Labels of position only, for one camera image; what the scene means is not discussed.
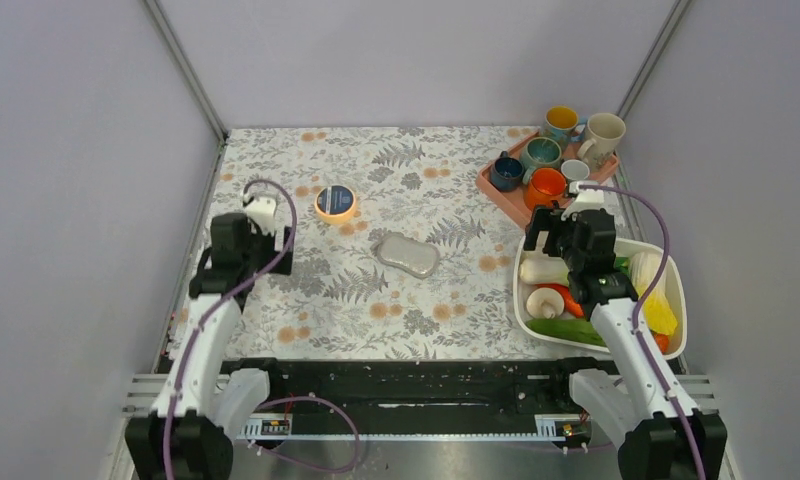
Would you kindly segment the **orange mug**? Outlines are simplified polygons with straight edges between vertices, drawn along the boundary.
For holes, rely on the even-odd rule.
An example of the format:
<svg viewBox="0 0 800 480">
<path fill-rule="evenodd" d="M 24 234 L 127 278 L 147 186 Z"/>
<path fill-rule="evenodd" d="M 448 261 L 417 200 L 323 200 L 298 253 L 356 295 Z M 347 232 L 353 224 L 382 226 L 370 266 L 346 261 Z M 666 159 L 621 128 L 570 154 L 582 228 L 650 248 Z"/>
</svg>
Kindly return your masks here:
<svg viewBox="0 0 800 480">
<path fill-rule="evenodd" d="M 564 196 L 567 181 L 556 169 L 541 167 L 528 171 L 523 178 L 525 184 L 524 204 L 533 210 L 537 206 L 552 207 Z"/>
</svg>

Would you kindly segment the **grey ribbed mug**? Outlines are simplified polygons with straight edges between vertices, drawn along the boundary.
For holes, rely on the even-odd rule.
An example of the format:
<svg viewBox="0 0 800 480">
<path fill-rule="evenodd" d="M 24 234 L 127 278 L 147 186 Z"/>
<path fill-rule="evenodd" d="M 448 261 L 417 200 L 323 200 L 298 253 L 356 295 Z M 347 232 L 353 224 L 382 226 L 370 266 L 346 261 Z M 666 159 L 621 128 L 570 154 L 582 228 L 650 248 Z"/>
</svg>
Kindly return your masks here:
<svg viewBox="0 0 800 480">
<path fill-rule="evenodd" d="M 591 174 L 590 167 L 579 159 L 563 160 L 560 165 L 560 173 L 568 184 L 578 181 L 588 180 Z"/>
</svg>

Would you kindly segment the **light green speckled mug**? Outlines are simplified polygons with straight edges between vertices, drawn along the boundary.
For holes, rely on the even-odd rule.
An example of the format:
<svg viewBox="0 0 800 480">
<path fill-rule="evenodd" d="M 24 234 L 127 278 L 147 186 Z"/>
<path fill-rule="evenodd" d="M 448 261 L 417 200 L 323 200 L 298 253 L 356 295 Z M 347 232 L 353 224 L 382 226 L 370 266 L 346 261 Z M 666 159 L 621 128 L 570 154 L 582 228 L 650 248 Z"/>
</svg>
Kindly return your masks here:
<svg viewBox="0 0 800 480">
<path fill-rule="evenodd" d="M 534 137 L 523 147 L 519 161 L 526 171 L 536 168 L 559 169 L 562 160 L 560 145 L 548 137 Z"/>
</svg>

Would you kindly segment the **dark teal ribbed mug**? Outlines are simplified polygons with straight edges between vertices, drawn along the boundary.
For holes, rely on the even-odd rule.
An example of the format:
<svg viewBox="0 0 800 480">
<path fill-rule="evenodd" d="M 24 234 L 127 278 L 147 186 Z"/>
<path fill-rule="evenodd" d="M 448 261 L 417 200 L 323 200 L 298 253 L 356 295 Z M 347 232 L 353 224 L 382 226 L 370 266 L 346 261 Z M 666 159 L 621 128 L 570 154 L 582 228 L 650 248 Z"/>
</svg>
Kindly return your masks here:
<svg viewBox="0 0 800 480">
<path fill-rule="evenodd" d="M 502 151 L 491 166 L 489 181 L 497 191 L 512 192 L 522 184 L 524 172 L 525 167 L 518 159 Z"/>
</svg>

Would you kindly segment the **cream white mug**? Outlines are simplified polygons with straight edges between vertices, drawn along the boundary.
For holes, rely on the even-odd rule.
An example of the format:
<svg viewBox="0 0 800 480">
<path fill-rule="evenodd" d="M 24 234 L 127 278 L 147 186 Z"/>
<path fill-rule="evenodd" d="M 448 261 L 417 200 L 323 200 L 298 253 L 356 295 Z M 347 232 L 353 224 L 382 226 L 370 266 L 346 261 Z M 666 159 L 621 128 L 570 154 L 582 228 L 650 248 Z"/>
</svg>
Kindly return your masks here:
<svg viewBox="0 0 800 480">
<path fill-rule="evenodd" d="M 627 131 L 625 121 L 613 113 L 591 115 L 583 130 L 583 141 L 577 157 L 592 172 L 599 171 L 608 162 Z"/>
</svg>

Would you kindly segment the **blue butterfly mug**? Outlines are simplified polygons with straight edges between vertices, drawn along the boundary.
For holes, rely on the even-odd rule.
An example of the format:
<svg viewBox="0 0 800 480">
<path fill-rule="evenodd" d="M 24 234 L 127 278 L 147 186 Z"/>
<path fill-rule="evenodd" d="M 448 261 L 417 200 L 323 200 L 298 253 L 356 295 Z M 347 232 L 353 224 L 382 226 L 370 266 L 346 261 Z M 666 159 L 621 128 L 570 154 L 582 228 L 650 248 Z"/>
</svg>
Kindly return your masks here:
<svg viewBox="0 0 800 480">
<path fill-rule="evenodd" d="M 573 141 L 574 132 L 584 126 L 587 118 L 564 105 L 551 107 L 545 114 L 541 136 L 554 140 L 562 150 Z"/>
</svg>

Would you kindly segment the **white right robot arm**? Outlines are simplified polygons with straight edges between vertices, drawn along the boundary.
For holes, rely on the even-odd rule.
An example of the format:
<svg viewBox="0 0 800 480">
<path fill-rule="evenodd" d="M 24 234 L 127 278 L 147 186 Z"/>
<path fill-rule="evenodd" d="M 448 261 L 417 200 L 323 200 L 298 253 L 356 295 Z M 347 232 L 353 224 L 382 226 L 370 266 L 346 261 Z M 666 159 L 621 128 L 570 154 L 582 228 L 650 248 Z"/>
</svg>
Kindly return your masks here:
<svg viewBox="0 0 800 480">
<path fill-rule="evenodd" d="M 617 450 L 624 479 L 717 479 L 727 430 L 717 413 L 705 413 L 682 387 L 652 338 L 643 312 L 670 263 L 666 223 L 658 270 L 644 293 L 615 266 L 617 234 L 603 206 L 607 187 L 594 181 L 570 185 L 566 207 L 538 206 L 525 228 L 522 248 L 560 258 L 569 290 L 601 336 L 625 385 L 584 366 L 554 379 L 551 402 L 559 410 L 581 407 Z"/>
</svg>

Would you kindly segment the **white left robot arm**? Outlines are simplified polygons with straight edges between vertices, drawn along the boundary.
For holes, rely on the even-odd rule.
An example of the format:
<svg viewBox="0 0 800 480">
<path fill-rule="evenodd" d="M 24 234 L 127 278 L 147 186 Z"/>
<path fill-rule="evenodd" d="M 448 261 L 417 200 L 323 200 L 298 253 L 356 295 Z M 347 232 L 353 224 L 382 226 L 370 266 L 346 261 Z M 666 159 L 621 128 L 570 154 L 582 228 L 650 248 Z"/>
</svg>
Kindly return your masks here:
<svg viewBox="0 0 800 480">
<path fill-rule="evenodd" d="M 253 410 L 272 411 L 285 401 L 284 381 L 258 368 L 218 385 L 257 277 L 292 269 L 294 229 L 276 225 L 277 207 L 271 196 L 246 194 L 241 210 L 212 218 L 171 369 L 148 413 L 130 419 L 124 432 L 139 478 L 228 478 L 235 440 Z"/>
</svg>

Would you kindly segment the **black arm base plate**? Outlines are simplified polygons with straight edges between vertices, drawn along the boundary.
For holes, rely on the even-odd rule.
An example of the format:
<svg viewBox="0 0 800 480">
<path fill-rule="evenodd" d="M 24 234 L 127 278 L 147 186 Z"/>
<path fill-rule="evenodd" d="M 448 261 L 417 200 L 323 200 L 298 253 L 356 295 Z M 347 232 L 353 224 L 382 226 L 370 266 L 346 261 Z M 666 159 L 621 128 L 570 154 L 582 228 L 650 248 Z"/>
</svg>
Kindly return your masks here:
<svg viewBox="0 0 800 480">
<path fill-rule="evenodd" d="M 536 432 L 538 415 L 573 414 L 565 372 L 578 367 L 616 374 L 593 358 L 518 361 L 318 361 L 248 358 L 227 361 L 224 374 L 259 368 L 273 400 L 310 394 L 336 411 L 297 402 L 288 413 L 296 435 L 341 435 L 347 414 L 361 435 L 517 436 Z"/>
</svg>

